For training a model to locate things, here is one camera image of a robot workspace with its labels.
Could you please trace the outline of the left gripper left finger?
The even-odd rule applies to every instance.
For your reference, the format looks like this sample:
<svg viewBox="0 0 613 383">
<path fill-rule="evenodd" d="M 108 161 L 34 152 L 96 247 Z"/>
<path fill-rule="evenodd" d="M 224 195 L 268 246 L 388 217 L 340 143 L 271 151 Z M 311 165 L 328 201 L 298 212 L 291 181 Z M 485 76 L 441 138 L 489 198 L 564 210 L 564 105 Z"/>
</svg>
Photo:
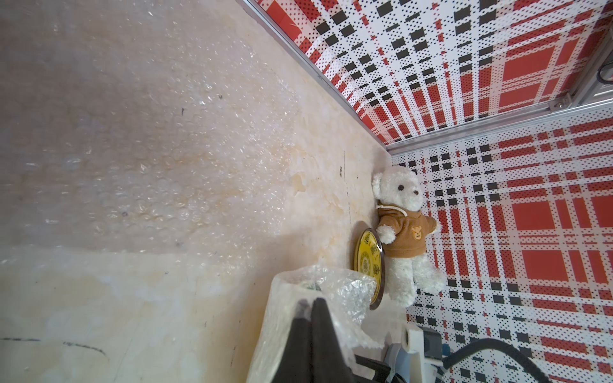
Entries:
<svg viewBox="0 0 613 383">
<path fill-rule="evenodd" d="M 295 309 L 281 361 L 272 382 L 311 382 L 311 303 L 300 300 Z"/>
</svg>

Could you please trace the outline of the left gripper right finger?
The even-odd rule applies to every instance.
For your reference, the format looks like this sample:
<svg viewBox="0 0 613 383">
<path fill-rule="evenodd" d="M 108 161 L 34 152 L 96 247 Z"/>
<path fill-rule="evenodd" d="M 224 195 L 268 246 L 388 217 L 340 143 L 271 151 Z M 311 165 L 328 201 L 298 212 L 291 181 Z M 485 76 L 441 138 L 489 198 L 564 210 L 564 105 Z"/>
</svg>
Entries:
<svg viewBox="0 0 613 383">
<path fill-rule="evenodd" d="M 327 301 L 316 298 L 311 311 L 312 382 L 354 382 L 340 349 Z"/>
</svg>

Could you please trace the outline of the yellow patterned plate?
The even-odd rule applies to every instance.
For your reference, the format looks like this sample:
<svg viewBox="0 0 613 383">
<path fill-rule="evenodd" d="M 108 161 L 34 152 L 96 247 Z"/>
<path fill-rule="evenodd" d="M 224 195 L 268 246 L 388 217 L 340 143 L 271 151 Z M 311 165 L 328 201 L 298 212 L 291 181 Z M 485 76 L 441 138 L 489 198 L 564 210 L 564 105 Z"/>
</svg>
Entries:
<svg viewBox="0 0 613 383">
<path fill-rule="evenodd" d="M 377 233 L 367 228 L 355 246 L 353 270 L 375 279 L 376 288 L 370 300 L 370 310 L 375 311 L 381 304 L 385 292 L 386 270 L 384 250 Z"/>
</svg>

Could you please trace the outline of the bubble wrap around yellow plate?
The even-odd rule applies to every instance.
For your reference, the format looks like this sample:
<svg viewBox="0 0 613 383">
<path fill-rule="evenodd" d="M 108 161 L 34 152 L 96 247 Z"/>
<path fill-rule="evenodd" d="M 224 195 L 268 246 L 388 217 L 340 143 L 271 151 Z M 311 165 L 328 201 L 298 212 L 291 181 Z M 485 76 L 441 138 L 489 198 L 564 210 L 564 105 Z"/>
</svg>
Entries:
<svg viewBox="0 0 613 383">
<path fill-rule="evenodd" d="M 2 260 L 260 252 L 341 114 L 233 1 L 4 1 Z"/>
</svg>

